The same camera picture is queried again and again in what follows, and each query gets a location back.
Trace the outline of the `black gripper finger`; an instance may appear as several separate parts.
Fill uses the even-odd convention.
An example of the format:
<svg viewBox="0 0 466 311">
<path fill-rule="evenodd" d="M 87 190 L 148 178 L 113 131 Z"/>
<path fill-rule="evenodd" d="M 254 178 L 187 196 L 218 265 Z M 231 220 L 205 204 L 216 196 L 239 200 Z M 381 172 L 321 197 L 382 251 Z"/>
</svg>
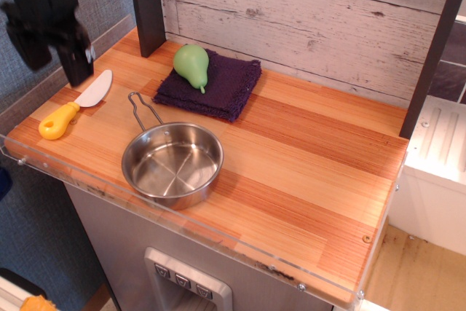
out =
<svg viewBox="0 0 466 311">
<path fill-rule="evenodd" d="M 33 34 L 13 25 L 7 25 L 7 33 L 19 56 L 32 71 L 38 71 L 52 60 L 48 45 Z"/>
<path fill-rule="evenodd" d="M 72 87 L 78 87 L 94 74 L 94 47 L 91 44 L 75 48 L 58 46 L 58 57 Z"/>
</svg>

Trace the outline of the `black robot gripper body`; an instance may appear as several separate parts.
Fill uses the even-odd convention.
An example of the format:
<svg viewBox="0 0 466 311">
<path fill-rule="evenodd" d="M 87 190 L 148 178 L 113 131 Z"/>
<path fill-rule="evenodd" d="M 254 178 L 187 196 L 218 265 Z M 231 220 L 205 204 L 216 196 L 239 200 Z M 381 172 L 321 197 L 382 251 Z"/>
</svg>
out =
<svg viewBox="0 0 466 311">
<path fill-rule="evenodd" d="M 1 4 L 7 25 L 27 31 L 58 51 L 58 46 L 86 47 L 84 26 L 76 19 L 78 0 L 11 0 Z"/>
</svg>

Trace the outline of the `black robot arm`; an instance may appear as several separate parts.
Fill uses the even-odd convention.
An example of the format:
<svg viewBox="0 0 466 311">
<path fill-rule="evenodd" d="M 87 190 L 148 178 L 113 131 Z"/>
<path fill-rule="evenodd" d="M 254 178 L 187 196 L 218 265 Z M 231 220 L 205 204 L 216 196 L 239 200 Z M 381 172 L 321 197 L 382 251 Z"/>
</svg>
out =
<svg viewBox="0 0 466 311">
<path fill-rule="evenodd" d="M 78 0 L 11 0 L 1 4 L 6 30 L 24 63 L 38 71 L 55 48 L 66 78 L 76 87 L 93 75 L 95 51 L 85 27 L 76 19 Z"/>
</svg>

